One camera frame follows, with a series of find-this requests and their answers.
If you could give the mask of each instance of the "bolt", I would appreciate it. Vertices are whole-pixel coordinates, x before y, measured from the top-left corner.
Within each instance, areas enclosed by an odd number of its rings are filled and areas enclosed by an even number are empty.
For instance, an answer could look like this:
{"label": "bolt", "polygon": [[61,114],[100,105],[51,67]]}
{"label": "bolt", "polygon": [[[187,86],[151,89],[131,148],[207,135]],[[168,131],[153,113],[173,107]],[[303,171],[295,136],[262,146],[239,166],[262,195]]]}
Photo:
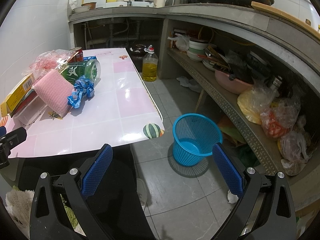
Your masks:
{"label": "bolt", "polygon": [[284,178],[284,174],[283,174],[283,172],[281,172],[281,171],[280,171],[280,172],[278,172],[278,177],[279,177],[279,178],[281,178],[281,179],[283,179],[283,178]]}
{"label": "bolt", "polygon": [[255,174],[255,169],[254,168],[251,168],[251,167],[249,167],[249,168],[247,168],[247,172],[249,173],[249,174]]}
{"label": "bolt", "polygon": [[46,177],[47,177],[47,173],[46,172],[44,172],[44,173],[41,173],[41,175],[40,175],[40,178],[41,179],[45,179]]}
{"label": "bolt", "polygon": [[77,169],[77,168],[73,168],[73,169],[71,169],[71,170],[69,171],[69,173],[70,173],[71,175],[76,175],[77,172],[78,172],[78,169]]}

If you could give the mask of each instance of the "barcode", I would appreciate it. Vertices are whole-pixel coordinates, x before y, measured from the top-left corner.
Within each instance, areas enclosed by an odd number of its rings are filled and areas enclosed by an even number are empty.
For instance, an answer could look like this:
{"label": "barcode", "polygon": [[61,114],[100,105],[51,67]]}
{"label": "barcode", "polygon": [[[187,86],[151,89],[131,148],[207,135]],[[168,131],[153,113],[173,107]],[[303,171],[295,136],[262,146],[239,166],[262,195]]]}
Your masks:
{"label": "barcode", "polygon": [[32,86],[32,79],[29,78],[29,79],[27,80],[27,82],[25,82],[25,83],[23,84],[23,89],[24,89],[24,91],[27,91],[31,86]]}

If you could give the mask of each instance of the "pink tablecloth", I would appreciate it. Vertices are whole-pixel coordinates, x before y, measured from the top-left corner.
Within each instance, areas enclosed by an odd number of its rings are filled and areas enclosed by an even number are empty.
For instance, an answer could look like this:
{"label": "pink tablecloth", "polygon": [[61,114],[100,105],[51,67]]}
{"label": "pink tablecloth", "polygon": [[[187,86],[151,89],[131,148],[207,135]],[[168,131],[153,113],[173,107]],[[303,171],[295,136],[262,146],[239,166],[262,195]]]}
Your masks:
{"label": "pink tablecloth", "polygon": [[[125,49],[93,49],[84,57],[96,56],[101,64],[95,95],[83,99],[62,120],[47,108],[27,126],[27,140],[11,151],[9,158],[70,154],[142,141],[150,137],[145,126],[164,132],[162,117]],[[7,132],[22,126],[7,121]]]}

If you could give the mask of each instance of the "red can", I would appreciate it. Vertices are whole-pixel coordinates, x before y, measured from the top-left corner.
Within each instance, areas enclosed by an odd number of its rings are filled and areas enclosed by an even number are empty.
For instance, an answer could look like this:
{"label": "red can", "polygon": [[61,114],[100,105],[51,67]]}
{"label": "red can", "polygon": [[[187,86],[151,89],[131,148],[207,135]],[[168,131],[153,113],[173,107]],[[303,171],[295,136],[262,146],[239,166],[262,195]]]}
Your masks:
{"label": "red can", "polygon": [[71,51],[77,51],[78,53],[70,60],[70,62],[80,62],[83,61],[83,51],[81,47],[76,47],[69,49]]}

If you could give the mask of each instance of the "cooking oil bottle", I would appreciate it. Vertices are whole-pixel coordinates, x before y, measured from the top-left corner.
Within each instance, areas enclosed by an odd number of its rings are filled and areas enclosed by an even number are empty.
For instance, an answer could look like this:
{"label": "cooking oil bottle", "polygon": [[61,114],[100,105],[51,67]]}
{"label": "cooking oil bottle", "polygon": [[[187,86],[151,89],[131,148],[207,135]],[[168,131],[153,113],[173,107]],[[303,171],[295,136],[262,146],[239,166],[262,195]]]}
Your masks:
{"label": "cooking oil bottle", "polygon": [[147,54],[142,60],[142,79],[148,82],[155,81],[157,78],[158,57],[152,45],[144,50]]}

